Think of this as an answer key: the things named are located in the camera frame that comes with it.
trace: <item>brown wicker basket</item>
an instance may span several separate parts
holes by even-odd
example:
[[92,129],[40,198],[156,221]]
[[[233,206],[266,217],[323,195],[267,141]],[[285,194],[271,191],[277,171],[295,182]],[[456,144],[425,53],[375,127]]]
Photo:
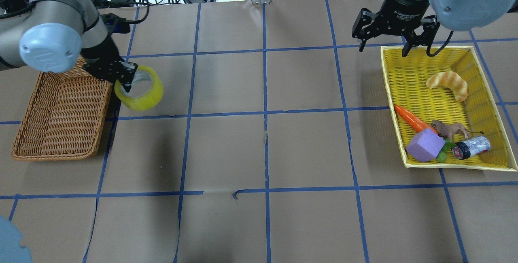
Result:
[[80,160],[97,153],[112,91],[82,69],[40,73],[11,151],[15,160]]

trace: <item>toy animal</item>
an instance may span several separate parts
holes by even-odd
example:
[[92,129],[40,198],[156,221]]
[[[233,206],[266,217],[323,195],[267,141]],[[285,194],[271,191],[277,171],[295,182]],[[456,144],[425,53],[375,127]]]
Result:
[[471,138],[470,136],[470,132],[471,133],[476,133],[476,134],[484,134],[484,132],[472,132],[470,130],[467,130],[466,127],[464,127],[464,125],[462,125],[462,123],[452,123],[451,125],[446,125],[444,124],[442,121],[438,121],[437,119],[434,119],[433,121],[431,121],[431,127],[435,128],[435,130],[437,130],[437,134],[441,137],[441,138],[448,138],[450,139],[451,141],[453,141],[453,135],[454,134],[464,134],[464,139],[468,139],[468,138]]

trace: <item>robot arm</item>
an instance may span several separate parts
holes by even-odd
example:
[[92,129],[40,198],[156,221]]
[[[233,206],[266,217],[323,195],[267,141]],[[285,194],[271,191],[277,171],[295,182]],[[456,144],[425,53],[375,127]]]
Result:
[[27,17],[0,21],[0,71],[29,65],[61,73],[81,54],[83,67],[101,80],[119,80],[129,92],[137,69],[119,55],[111,33],[90,0],[31,0]]
[[[381,34],[403,36],[406,40],[403,48],[405,57],[412,47],[422,45],[430,48],[441,24],[452,31],[483,27],[505,14],[514,1],[385,0],[377,13],[366,8],[361,9],[353,27],[352,37],[361,41],[359,50],[363,51],[370,38]],[[437,16],[423,17],[429,5]],[[422,27],[423,30],[420,35],[414,32],[418,27]]]

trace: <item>grid line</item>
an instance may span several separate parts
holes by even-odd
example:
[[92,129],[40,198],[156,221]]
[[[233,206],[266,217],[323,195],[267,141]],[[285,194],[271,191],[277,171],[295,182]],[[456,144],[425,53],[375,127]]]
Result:
[[475,49],[477,50],[477,53],[478,53],[479,58],[480,58],[480,61],[482,62],[482,65],[484,66],[484,70],[485,70],[485,72],[487,74],[487,78],[490,80],[491,85],[493,86],[493,88],[495,90],[496,97],[498,98],[498,102],[502,106],[503,114],[507,118],[507,122],[509,123],[509,126],[511,127],[511,132],[513,133],[514,139],[516,140],[516,143],[518,143],[518,134],[516,134],[516,129],[514,128],[513,121],[511,120],[511,116],[509,116],[509,112],[507,111],[507,108],[505,107],[505,103],[503,102],[503,98],[500,95],[500,91],[498,90],[498,88],[496,86],[496,82],[495,82],[494,78],[491,75],[491,71],[489,69],[489,66],[487,66],[487,63],[486,63],[486,61],[484,59],[484,56],[482,55],[482,51],[480,50],[480,47],[479,47],[479,44],[478,44],[478,40],[475,39],[475,35],[473,34],[473,31],[470,30],[469,34],[470,34],[470,36],[471,36],[471,38],[473,40],[473,44],[475,46]]
[[13,207],[11,207],[11,212],[9,213],[9,222],[13,220],[13,216],[15,215],[16,206],[18,205],[18,197],[15,197],[13,202]]
[[[454,182],[446,183],[448,188],[464,187],[498,187],[518,186],[518,180],[491,181],[491,182]],[[390,190],[390,189],[437,189],[444,187],[442,183],[435,184],[393,184],[393,185],[359,185],[360,191]],[[355,191],[354,186],[317,186],[317,187],[280,187],[269,189],[272,192],[307,192],[307,191]],[[235,191],[232,196],[238,199],[240,193],[264,193],[266,189],[241,189]],[[162,192],[135,192],[135,193],[101,193],[99,197],[142,197],[142,196],[176,196],[176,195],[203,195],[205,191],[162,191]],[[70,194],[15,194],[0,195],[0,200],[6,199],[48,199],[48,198],[95,198],[96,193],[70,193]]]
[[191,71],[191,90],[189,92],[189,109],[187,112],[187,126],[185,129],[185,145],[183,148],[183,162],[182,162],[182,177],[180,180],[180,197],[178,199],[178,241],[176,244],[176,252],[174,252],[174,260],[178,261],[178,249],[180,246],[180,227],[182,222],[183,210],[183,190],[185,189],[185,173],[187,170],[187,151],[189,150],[189,134],[191,131],[191,117],[194,99],[194,77],[196,76],[196,56],[198,51],[198,37],[200,36],[200,15],[202,13],[202,4],[198,3],[198,13],[196,16],[196,34],[194,36],[194,51],[193,51],[193,67]]
[[466,256],[466,251],[464,250],[464,243],[462,242],[461,231],[459,230],[459,225],[457,224],[457,217],[455,216],[455,211],[453,210],[450,191],[448,190],[448,186],[446,185],[446,178],[444,177],[444,172],[442,168],[439,168],[439,174],[441,175],[442,185],[444,186],[444,194],[446,195],[446,202],[448,203],[448,209],[450,210],[450,215],[452,217],[453,229],[455,230],[455,236],[457,237],[457,243],[459,244],[459,249],[461,251],[462,262],[468,263],[468,257]]
[[[467,256],[465,254],[464,246],[461,240],[460,231],[456,222],[455,213],[453,211],[453,204],[451,202],[451,198],[449,195],[448,188],[449,187],[479,187],[479,186],[516,186],[518,185],[518,181],[504,181],[504,182],[459,182],[459,183],[447,183],[446,178],[444,177],[444,172],[442,169],[439,169],[439,173],[442,179],[441,184],[409,184],[409,185],[370,185],[370,186],[359,186],[357,182],[357,176],[355,173],[354,163],[353,163],[353,156],[351,151],[351,134],[350,134],[350,128],[348,126],[348,111],[353,110],[387,110],[388,106],[373,106],[373,107],[364,107],[364,108],[348,108],[346,106],[346,101],[344,98],[344,91],[343,91],[343,84],[342,84],[342,77],[340,74],[340,67],[339,67],[339,59],[338,59],[338,51],[337,49],[342,48],[353,48],[353,47],[359,47],[359,45],[337,45],[335,40],[335,32],[333,28],[333,20],[331,17],[331,10],[329,8],[329,2],[328,0],[325,0],[326,2],[326,8],[327,13],[329,17],[329,24],[331,27],[331,36],[333,37],[333,46],[320,46],[320,47],[293,47],[293,48],[279,48],[279,49],[267,49],[266,48],[266,16],[265,16],[265,5],[263,4],[263,49],[251,49],[251,50],[241,50],[241,51],[207,51],[207,52],[197,52],[197,41],[198,41],[198,32],[199,32],[199,24],[200,24],[200,9],[201,5],[198,5],[198,15],[197,15],[197,24],[196,24],[196,36],[195,36],[195,47],[193,53],[165,53],[165,54],[156,54],[156,55],[135,55],[131,56],[130,51],[133,44],[133,37],[135,33],[135,27],[136,25],[133,25],[133,32],[130,39],[130,43],[128,46],[127,54],[125,56],[126,62],[129,60],[129,58],[146,58],[146,57],[168,57],[168,56],[193,56],[193,68],[192,68],[192,78],[191,78],[191,93],[189,96],[189,113],[187,115],[174,115],[174,116],[142,116],[142,117],[118,117],[119,110],[120,110],[120,101],[118,101],[118,104],[115,108],[115,113],[112,119],[106,119],[106,121],[112,121],[110,134],[108,138],[108,146],[105,153],[105,158],[103,161],[102,171],[100,175],[100,182],[98,184],[98,191],[97,193],[76,193],[76,194],[62,194],[62,195],[0,195],[1,199],[14,199],[13,207],[11,208],[11,213],[9,215],[9,220],[12,220],[15,209],[18,204],[19,199],[46,199],[46,198],[96,198],[96,212],[94,217],[96,216],[97,210],[98,210],[98,201],[100,197],[136,197],[136,196],[160,196],[160,195],[178,195],[180,197],[179,200],[179,209],[178,209],[178,219],[180,224],[181,219],[181,201],[183,200],[184,195],[202,195],[203,191],[183,191],[183,185],[185,184],[185,167],[187,164],[187,148],[188,148],[188,137],[189,137],[189,125],[190,120],[192,117],[205,117],[205,116],[230,116],[230,115],[260,115],[264,114],[265,116],[265,188],[264,189],[243,189],[240,191],[236,191],[233,196],[236,199],[238,193],[265,193],[266,195],[266,224],[267,224],[267,261],[270,263],[271,261],[271,249],[270,249],[270,193],[273,192],[291,192],[291,191],[355,191],[357,195],[357,207],[359,210],[359,219],[360,219],[360,227],[361,227],[361,235],[362,235],[362,243],[364,244],[364,255],[366,262],[369,261],[368,259],[368,250],[366,245],[366,239],[365,239],[365,228],[363,223],[363,215],[361,214],[361,201],[359,192],[360,191],[368,191],[368,190],[376,190],[376,189],[425,189],[425,188],[444,188],[446,200],[448,201],[448,208],[450,209],[450,213],[452,215],[452,220],[455,228],[455,232],[457,235],[457,240],[459,242],[459,247],[461,248],[461,255],[463,256],[463,261],[467,262]],[[135,20],[138,19],[138,13],[139,13],[139,7],[137,7]],[[503,102],[503,99],[496,87],[496,83],[494,79],[492,78],[490,74],[490,70],[482,56],[481,50],[477,43],[483,43],[483,42],[512,42],[512,41],[518,41],[518,38],[495,38],[495,39],[487,39],[487,40],[476,40],[474,37],[474,34],[472,31],[470,31],[471,40],[452,40],[450,43],[473,43],[477,53],[479,54],[479,57],[481,59],[481,62],[484,66],[484,69],[487,73],[488,78],[490,79],[490,82],[492,83],[492,86],[495,89],[496,95],[498,97],[499,102],[498,105],[502,106],[503,111],[505,113],[505,117],[507,118],[507,121],[509,121],[512,133],[514,135],[514,138],[518,142],[518,136],[516,134],[516,129],[510,119],[510,115],[506,109],[506,106],[516,106],[518,105],[518,102]],[[367,44],[366,46],[369,47],[379,47],[379,46],[390,46],[390,45],[401,45],[400,43],[386,43],[386,44]],[[313,109],[313,110],[267,110],[267,87],[266,87],[266,56],[268,51],[303,51],[303,50],[310,50],[310,49],[333,49],[335,52],[335,61],[337,66],[337,74],[338,74],[338,81],[340,86],[340,93],[342,97],[342,103],[344,105],[344,108],[325,108],[325,109]],[[223,112],[223,113],[213,113],[213,114],[192,114],[192,99],[193,99],[193,90],[194,90],[194,75],[195,75],[195,65],[196,65],[196,55],[210,55],[210,54],[223,54],[223,53],[256,53],[262,51],[263,52],[263,72],[264,72],[264,112]],[[343,111],[344,112],[344,118],[346,123],[346,132],[348,136],[348,148],[350,153],[350,159],[351,159],[351,167],[353,172],[353,181],[355,183],[354,186],[337,186],[337,187],[287,187],[287,188],[277,188],[277,189],[270,189],[269,186],[269,174],[268,174],[268,136],[267,136],[267,118],[268,114],[284,114],[284,113],[299,113],[299,112],[337,112],[337,111]],[[165,192],[148,192],[148,193],[100,193],[102,189],[102,182],[104,180],[104,174],[106,169],[106,163],[107,158],[109,156],[109,149],[110,145],[113,142],[113,134],[115,133],[115,126],[118,121],[123,120],[130,120],[130,119],[170,119],[170,118],[187,118],[187,128],[186,128],[186,139],[185,139],[185,151],[184,151],[184,161],[183,161],[183,174],[182,174],[182,182],[181,182],[181,191],[165,191]],[[19,124],[20,121],[0,121],[0,125],[13,125],[13,124]],[[89,245],[87,248],[87,251],[85,253],[85,257],[83,258],[83,261],[85,262],[87,259],[87,254],[89,250]],[[174,261],[176,262],[176,256],[178,254],[178,249],[176,249],[176,255],[174,258]]]
[[263,4],[263,106],[264,106],[264,175],[265,175],[265,215],[266,215],[266,262],[272,262],[272,240],[270,236],[270,173],[268,171],[268,87],[266,64],[266,4]]
[[337,78],[338,78],[338,86],[340,88],[340,97],[342,99],[342,105],[344,107],[344,119],[345,119],[345,123],[346,123],[347,144],[348,144],[348,150],[349,150],[349,158],[351,160],[351,171],[352,171],[352,175],[353,175],[353,182],[355,184],[355,194],[356,194],[356,200],[357,200],[359,228],[360,228],[360,234],[361,234],[361,244],[363,245],[363,253],[364,253],[365,262],[369,263],[369,251],[368,251],[368,247],[367,247],[367,238],[365,235],[363,211],[361,209],[361,198],[359,195],[358,178],[357,178],[356,171],[355,171],[355,162],[353,160],[353,154],[352,154],[352,149],[351,149],[351,130],[349,128],[349,118],[348,118],[346,99],[345,99],[345,95],[344,95],[344,85],[342,82],[342,73],[340,72],[340,61],[338,58],[338,49],[337,49],[337,45],[336,45],[335,28],[333,27],[333,17],[331,16],[331,8],[329,7],[328,0],[325,0],[325,5],[326,5],[326,9],[327,9],[327,16],[329,18],[329,28],[331,29],[331,36],[333,38],[333,50],[335,53],[336,73],[337,73]]
[[[140,7],[137,7],[137,10],[135,11],[135,20],[138,19],[139,11],[140,11]],[[129,59],[128,56],[130,55],[130,52],[131,52],[131,48],[132,48],[132,45],[133,45],[133,38],[135,37],[135,30],[136,30],[136,28],[137,28],[137,25],[133,24],[133,30],[131,32],[131,37],[129,38],[129,42],[130,43],[128,44],[128,49],[127,49],[127,52],[126,52],[126,57],[124,58],[125,62],[128,62],[128,59]],[[111,143],[113,142],[113,139],[115,139],[113,137],[113,135],[115,133],[115,128],[117,127],[117,121],[118,121],[120,109],[121,109],[121,101],[119,99],[117,99],[117,103],[115,104],[115,111],[113,112],[113,120],[111,121],[111,128],[110,128],[110,133],[109,133],[109,136],[108,136],[108,143],[106,145],[106,152],[105,152],[104,159],[102,161],[102,168],[101,168],[101,171],[100,171],[98,190],[97,190],[97,193],[96,193],[96,210],[94,211],[94,219],[93,219],[93,223],[92,223],[92,229],[91,229],[91,232],[90,232],[90,238],[89,238],[89,241],[88,241],[87,249],[85,251],[85,255],[83,256],[83,263],[87,263],[88,252],[89,252],[89,249],[90,249],[90,244],[92,243],[92,239],[94,237],[94,230],[96,228],[97,212],[98,212],[98,208],[99,208],[100,192],[102,190],[102,183],[104,182],[104,175],[105,175],[105,172],[106,172],[106,165],[108,163],[108,157],[109,157],[109,153],[110,153],[110,146],[111,146]]]

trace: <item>can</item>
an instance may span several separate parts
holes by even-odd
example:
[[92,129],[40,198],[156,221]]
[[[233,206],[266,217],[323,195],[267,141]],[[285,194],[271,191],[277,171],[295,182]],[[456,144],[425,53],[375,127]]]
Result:
[[457,147],[452,147],[452,153],[459,160],[485,153],[491,149],[491,143],[485,136],[476,136],[469,140],[460,141],[456,145]]

